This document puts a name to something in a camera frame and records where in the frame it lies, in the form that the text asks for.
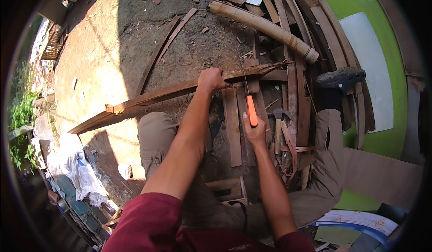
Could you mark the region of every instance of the black sock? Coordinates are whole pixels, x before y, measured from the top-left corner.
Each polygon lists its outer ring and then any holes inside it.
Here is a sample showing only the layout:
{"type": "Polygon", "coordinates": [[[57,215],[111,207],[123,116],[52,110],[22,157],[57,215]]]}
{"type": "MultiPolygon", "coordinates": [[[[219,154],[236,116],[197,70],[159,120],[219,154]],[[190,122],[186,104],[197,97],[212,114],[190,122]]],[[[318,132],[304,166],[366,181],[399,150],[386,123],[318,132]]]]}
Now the black sock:
{"type": "Polygon", "coordinates": [[[333,88],[320,88],[322,109],[337,109],[342,112],[342,105],[340,101],[341,92],[339,89],[333,88]]]}

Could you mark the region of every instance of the cargo pocket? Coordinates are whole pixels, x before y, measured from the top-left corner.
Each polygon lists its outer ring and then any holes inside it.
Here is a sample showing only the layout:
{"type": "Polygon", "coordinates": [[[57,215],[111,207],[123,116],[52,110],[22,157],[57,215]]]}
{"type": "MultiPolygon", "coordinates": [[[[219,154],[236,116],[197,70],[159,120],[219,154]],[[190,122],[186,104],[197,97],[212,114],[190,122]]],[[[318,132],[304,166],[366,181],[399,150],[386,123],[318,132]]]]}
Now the cargo pocket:
{"type": "Polygon", "coordinates": [[[146,171],[146,180],[154,173],[165,158],[164,153],[160,149],[140,148],[141,165],[146,171]]]}

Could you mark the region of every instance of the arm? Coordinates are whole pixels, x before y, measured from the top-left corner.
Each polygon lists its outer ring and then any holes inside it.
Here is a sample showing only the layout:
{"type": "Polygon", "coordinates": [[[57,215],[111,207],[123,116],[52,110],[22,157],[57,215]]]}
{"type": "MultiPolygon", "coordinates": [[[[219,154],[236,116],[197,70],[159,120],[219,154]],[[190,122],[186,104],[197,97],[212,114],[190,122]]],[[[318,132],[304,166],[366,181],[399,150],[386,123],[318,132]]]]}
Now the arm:
{"type": "MultiPolygon", "coordinates": [[[[243,119],[245,124],[250,123],[246,113],[243,113],[243,119]]],[[[250,125],[246,125],[245,131],[247,139],[254,147],[258,162],[258,172],[260,174],[263,205],[273,231],[274,241],[276,242],[285,234],[297,231],[288,193],[271,161],[265,144],[266,126],[264,121],[258,117],[257,127],[251,128],[250,125]]]]}
{"type": "Polygon", "coordinates": [[[204,140],[208,127],[210,95],[229,86],[222,70],[201,71],[198,87],[184,114],[177,135],[159,168],[148,180],[141,194],[157,192],[183,200],[204,156],[204,140]]]}

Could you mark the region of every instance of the maroon shirt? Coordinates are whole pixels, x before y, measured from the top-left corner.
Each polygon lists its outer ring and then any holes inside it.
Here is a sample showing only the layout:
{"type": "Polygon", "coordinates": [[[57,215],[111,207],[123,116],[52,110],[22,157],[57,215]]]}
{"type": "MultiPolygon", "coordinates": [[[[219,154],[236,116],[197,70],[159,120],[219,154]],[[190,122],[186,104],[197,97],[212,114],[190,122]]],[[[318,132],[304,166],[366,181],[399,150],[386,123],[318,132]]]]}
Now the maroon shirt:
{"type": "Polygon", "coordinates": [[[275,247],[225,228],[180,229],[182,202],[161,193],[145,193],[123,209],[114,233],[103,252],[118,251],[311,251],[303,233],[288,233],[275,247]]]}

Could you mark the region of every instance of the maroon sleeve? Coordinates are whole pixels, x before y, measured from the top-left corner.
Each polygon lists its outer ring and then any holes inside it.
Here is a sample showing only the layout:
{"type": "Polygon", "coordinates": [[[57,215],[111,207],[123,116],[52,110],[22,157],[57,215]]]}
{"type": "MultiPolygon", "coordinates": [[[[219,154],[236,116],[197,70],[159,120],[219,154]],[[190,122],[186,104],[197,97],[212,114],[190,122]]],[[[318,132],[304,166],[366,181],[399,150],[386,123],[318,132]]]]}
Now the maroon sleeve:
{"type": "Polygon", "coordinates": [[[285,234],[275,242],[275,248],[276,250],[289,252],[315,252],[310,240],[301,232],[285,234]]]}
{"type": "Polygon", "coordinates": [[[103,252],[170,251],[181,225],[181,201],[161,193],[145,193],[123,209],[103,252]]]}

